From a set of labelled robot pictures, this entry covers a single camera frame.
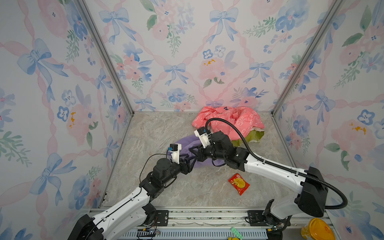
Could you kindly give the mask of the purple cloth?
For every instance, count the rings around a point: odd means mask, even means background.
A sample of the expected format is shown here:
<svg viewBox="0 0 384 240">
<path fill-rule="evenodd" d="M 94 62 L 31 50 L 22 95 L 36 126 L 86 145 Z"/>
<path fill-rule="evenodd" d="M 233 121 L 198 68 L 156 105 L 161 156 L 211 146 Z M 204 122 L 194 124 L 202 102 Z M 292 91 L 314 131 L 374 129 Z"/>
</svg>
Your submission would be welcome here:
<svg viewBox="0 0 384 240">
<path fill-rule="evenodd" d="M 193 135 L 185 137 L 185 138 L 179 140 L 178 142 L 176 142 L 175 144 L 181 144 L 182 145 L 182 149 L 180 151 L 180 161 L 183 160 L 183 159 L 189 158 L 189 157 L 196 157 L 197 158 L 198 147 L 202 146 L 199 138 L 197 138 L 196 136 L 193 136 Z M 180 168 L 179 164 L 173 163 L 171 161 L 171 153 L 168 151 L 168 149 L 167 149 L 167 152 L 166 152 L 165 160 L 170 165 L 178 166 Z M 219 167 L 223 167 L 225 165 L 226 165 L 226 163 L 225 163 L 224 160 L 206 159 L 204 162 L 196 161 L 195 166 L 194 166 L 193 169 L 204 167 L 204 166 L 211 166 L 211 167 L 218 167 L 219 168 Z"/>
</svg>

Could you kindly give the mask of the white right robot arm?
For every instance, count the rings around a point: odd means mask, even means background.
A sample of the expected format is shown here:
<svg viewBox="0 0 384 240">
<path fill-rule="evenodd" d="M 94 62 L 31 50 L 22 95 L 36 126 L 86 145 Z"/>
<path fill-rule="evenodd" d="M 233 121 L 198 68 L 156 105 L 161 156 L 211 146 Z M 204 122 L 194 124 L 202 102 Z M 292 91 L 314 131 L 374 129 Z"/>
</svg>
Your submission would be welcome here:
<svg viewBox="0 0 384 240">
<path fill-rule="evenodd" d="M 306 171 L 289 167 L 265 159 L 246 148 L 234 147 L 229 137 L 222 132 L 208 134 L 201 128 L 195 131 L 195 136 L 201 145 L 191 152 L 199 162 L 206 159 L 223 160 L 232 169 L 261 175 L 294 192 L 292 196 L 270 200 L 263 211 L 249 216 L 251 224 L 278 230 L 284 228 L 290 222 L 290 217 L 296 214 L 305 213 L 316 218 L 324 216 L 328 188 L 321 183 L 323 178 L 319 170 L 310 168 Z"/>
</svg>

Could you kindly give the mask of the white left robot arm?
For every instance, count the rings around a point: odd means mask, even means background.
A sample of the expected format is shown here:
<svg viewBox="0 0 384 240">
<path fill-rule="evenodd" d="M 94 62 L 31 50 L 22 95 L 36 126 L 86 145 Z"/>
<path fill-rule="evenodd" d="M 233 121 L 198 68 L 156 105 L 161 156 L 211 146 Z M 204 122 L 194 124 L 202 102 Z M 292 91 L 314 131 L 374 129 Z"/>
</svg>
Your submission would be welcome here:
<svg viewBox="0 0 384 240">
<path fill-rule="evenodd" d="M 195 165 L 195 158 L 172 163 L 159 159 L 139 186 L 111 208 L 90 217 L 82 216 L 70 233 L 69 240 L 116 240 L 129 230 L 142 224 L 151 225 L 156 208 L 151 201 L 169 187 L 178 174 L 187 175 Z"/>
</svg>

